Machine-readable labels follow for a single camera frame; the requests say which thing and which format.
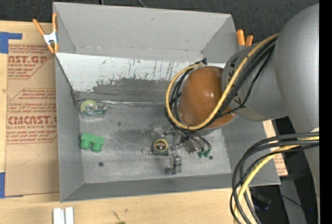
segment cable bundle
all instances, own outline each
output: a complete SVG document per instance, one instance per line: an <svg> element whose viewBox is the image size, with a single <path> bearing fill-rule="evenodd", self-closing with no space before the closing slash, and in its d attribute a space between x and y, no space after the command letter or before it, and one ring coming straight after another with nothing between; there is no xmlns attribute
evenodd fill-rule
<svg viewBox="0 0 332 224"><path fill-rule="evenodd" d="M249 200L248 194L246 192L247 187L249 186L251 180L257 174L257 172L275 155L279 153L293 152L293 151L301 151L304 149L309 149L312 147L316 147L319 145L319 132L312 133L302 133L302 134L287 134L287 135L279 135L275 137L270 137L267 139L263 139L257 143L255 143L252 147L250 147L246 153L243 155L239 163L234 169L233 179L232 179L232 195L230 199L230 211L234 217L234 223L241 223L238 218L238 212L240 212L243 217L245 223L251 224L250 220L246 216L241 206L241 200L244 196L246 203L249 207L251 214L258 224L261 224L259 221L255 210L253 209L251 202ZM253 162L245 171L244 164L245 161L255 153L258 153L262 150L279 147L277 150L266 154L255 162Z"/></svg>

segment yellow cable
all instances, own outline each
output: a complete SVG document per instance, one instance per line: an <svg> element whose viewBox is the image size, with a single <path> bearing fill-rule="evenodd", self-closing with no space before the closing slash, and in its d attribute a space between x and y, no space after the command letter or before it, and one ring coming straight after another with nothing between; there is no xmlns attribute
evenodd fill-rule
<svg viewBox="0 0 332 224"><path fill-rule="evenodd" d="M299 138L299 140L319 140L320 137L319 136L313 136L313 137L305 137L305 138ZM295 147L298 147L299 145L293 145L293 146L283 146L280 147L276 150L274 150L273 152L277 152L277 151L283 151L283 150L289 150ZM259 172L259 170L266 164L268 163L275 155L277 155L278 153L274 154L274 155L270 155L265 157L264 159L262 159L262 161L260 161L255 167L254 169L249 173L248 177L246 178L246 180L244 181L244 183L241 185L240 191L238 193L238 199L239 199L239 203L241 203L241 200L243 198L244 192L246 191L246 189L249 186L249 183L252 181L252 179L255 177L255 175ZM238 216L238 207L235 205L234 207L234 214L236 216Z"/></svg>
<svg viewBox="0 0 332 224"><path fill-rule="evenodd" d="M211 112L211 114L208 116L208 118L206 118L205 121L203 121L202 123L198 124L198 125L193 125L193 126L189 126L189 125L184 125L181 122L179 122L172 114L171 108L170 108L170 103L169 103L169 97L170 97L170 93L171 93L171 89L172 86L174 84L174 82L177 80L177 78L184 72L197 67L197 66L201 66L201 64L198 65L192 65L189 66L185 69L183 69L182 71L180 71L179 73L176 74L176 76L172 79L167 92L166 92L166 109L167 109L167 113L169 115L169 117L171 118L171 120L180 128L183 129L188 129L188 130L197 130L200 129L202 127L204 127L208 122L210 122L212 120L212 118L216 115L216 113L219 111L220 107L222 106L222 104L224 103L230 89L232 88L236 78L238 77L240 71L242 70L243 66L245 65L245 63L247 62L247 60L257 51L259 50L262 46L264 46L266 43L268 43L269 41L273 40L274 38L276 38L278 36L278 34L274 34L268 38L266 38L265 40L261 41L258 45L256 45L248 54L247 56L242 60L242 62L240 63L239 67L236 69L236 71L234 72L232 78L230 79L226 89L224 90L220 100L218 101L216 107L213 109L213 111Z"/></svg>

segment blue tape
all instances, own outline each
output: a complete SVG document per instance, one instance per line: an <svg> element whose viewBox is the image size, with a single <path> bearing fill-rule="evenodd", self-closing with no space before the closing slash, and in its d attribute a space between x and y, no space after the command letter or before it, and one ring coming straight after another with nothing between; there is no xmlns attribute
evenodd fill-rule
<svg viewBox="0 0 332 224"><path fill-rule="evenodd" d="M22 33L0 32L0 53L8 53L9 39L22 39Z"/></svg>
<svg viewBox="0 0 332 224"><path fill-rule="evenodd" d="M5 173L0 173L0 199L5 198Z"/></svg>

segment green plastic part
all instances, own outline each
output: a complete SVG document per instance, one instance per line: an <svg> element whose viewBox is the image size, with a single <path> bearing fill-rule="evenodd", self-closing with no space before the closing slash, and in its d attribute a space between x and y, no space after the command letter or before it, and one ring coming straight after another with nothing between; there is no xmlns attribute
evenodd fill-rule
<svg viewBox="0 0 332 224"><path fill-rule="evenodd" d="M91 142L88 141L88 140L84 140L84 139L82 139L82 140L81 140L81 143L80 143L80 145L79 145L79 147L80 147L81 149L87 150L87 149L89 149L89 148L91 147Z"/></svg>
<svg viewBox="0 0 332 224"><path fill-rule="evenodd" d="M209 156L210 152L211 152L210 150L207 150L207 151L205 151L205 152L204 152L204 154L203 154L203 155L204 155L204 157L206 157L206 158L207 158L207 157Z"/></svg>
<svg viewBox="0 0 332 224"><path fill-rule="evenodd" d="M100 152L102 151L102 144L99 143L92 143L91 151L93 152Z"/></svg>
<svg viewBox="0 0 332 224"><path fill-rule="evenodd" d="M91 151L100 152L102 150L102 146L104 145L105 138L98 135L82 133L80 148L87 150L91 147Z"/></svg>

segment brown cardboard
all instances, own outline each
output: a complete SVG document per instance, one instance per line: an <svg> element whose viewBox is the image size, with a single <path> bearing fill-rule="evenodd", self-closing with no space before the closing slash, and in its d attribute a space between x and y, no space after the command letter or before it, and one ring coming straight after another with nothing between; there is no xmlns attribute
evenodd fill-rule
<svg viewBox="0 0 332 224"><path fill-rule="evenodd" d="M5 196L58 192L54 55L32 22L0 21L0 31L23 34L9 40Z"/></svg>
<svg viewBox="0 0 332 224"><path fill-rule="evenodd" d="M271 120L264 121L263 125L264 125L264 129L265 129L267 137L276 136L276 133L275 133ZM276 149L277 149L277 147L271 148L271 151L274 151ZM284 160L284 157L282 156L282 154L280 153L280 154L275 155L273 159L274 159L274 163L275 163L275 167L276 167L276 171L278 172L278 175L287 176L288 171L287 171L285 160Z"/></svg>

